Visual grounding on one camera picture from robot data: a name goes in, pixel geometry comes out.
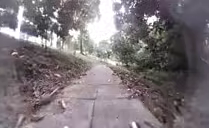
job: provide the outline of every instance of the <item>fallen leaves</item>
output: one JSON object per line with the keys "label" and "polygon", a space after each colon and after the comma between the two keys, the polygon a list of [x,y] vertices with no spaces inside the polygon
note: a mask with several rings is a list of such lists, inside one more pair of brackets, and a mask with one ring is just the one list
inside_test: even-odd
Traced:
{"label": "fallen leaves", "polygon": [[20,92],[35,111],[49,104],[60,89],[88,69],[86,62],[73,55],[24,45],[13,50],[11,56],[15,57],[17,77],[22,82]]}
{"label": "fallen leaves", "polygon": [[172,128],[175,116],[181,113],[184,105],[184,98],[174,88],[159,87],[133,72],[110,68],[133,93],[130,98],[139,98],[160,122]]}

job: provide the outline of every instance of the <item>sky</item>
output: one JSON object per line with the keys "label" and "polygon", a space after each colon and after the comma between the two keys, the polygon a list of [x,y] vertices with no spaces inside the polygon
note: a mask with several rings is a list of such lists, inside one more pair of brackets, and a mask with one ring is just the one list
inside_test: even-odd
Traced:
{"label": "sky", "polygon": [[110,39],[110,37],[117,32],[114,24],[112,4],[112,0],[101,0],[99,6],[101,14],[100,20],[88,25],[89,34],[96,43]]}

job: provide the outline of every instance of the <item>concrete path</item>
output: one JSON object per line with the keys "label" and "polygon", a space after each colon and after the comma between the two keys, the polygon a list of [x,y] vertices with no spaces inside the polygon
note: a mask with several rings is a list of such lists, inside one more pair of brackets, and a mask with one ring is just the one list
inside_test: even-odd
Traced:
{"label": "concrete path", "polygon": [[[136,121],[141,128],[160,128],[161,124],[104,65],[96,65],[50,105],[41,109],[46,117],[24,128],[129,128]],[[67,109],[58,104],[64,100]]]}

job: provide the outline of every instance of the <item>dirt ground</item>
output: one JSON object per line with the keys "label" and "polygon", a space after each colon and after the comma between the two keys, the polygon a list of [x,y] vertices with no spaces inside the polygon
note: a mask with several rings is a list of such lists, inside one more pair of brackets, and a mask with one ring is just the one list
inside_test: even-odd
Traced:
{"label": "dirt ground", "polygon": [[121,78],[122,83],[132,90],[132,98],[138,97],[164,127],[173,128],[176,118],[182,116],[184,107],[184,97],[176,91],[175,84],[163,83],[165,85],[159,86],[147,80],[146,76],[125,68],[110,67],[114,74]]}
{"label": "dirt ground", "polygon": [[0,128],[18,127],[87,69],[72,55],[0,34]]}

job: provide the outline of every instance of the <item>dead leaf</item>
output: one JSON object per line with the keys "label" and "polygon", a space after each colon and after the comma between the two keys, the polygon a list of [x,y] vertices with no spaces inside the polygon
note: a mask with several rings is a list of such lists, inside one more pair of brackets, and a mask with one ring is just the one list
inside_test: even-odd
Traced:
{"label": "dead leaf", "polygon": [[11,55],[12,56],[17,56],[18,55],[18,52],[12,52]]}
{"label": "dead leaf", "polygon": [[32,122],[39,122],[44,119],[45,116],[43,115],[32,115],[31,121]]}
{"label": "dead leaf", "polygon": [[66,105],[66,103],[65,103],[64,100],[60,100],[60,101],[59,101],[59,105],[60,105],[60,107],[61,107],[62,109],[64,109],[64,110],[67,108],[67,105]]}
{"label": "dead leaf", "polygon": [[15,125],[15,128],[20,128],[24,120],[25,120],[25,116],[23,114],[20,114],[18,116],[18,121]]}
{"label": "dead leaf", "polygon": [[54,74],[54,76],[61,78],[60,74]]}

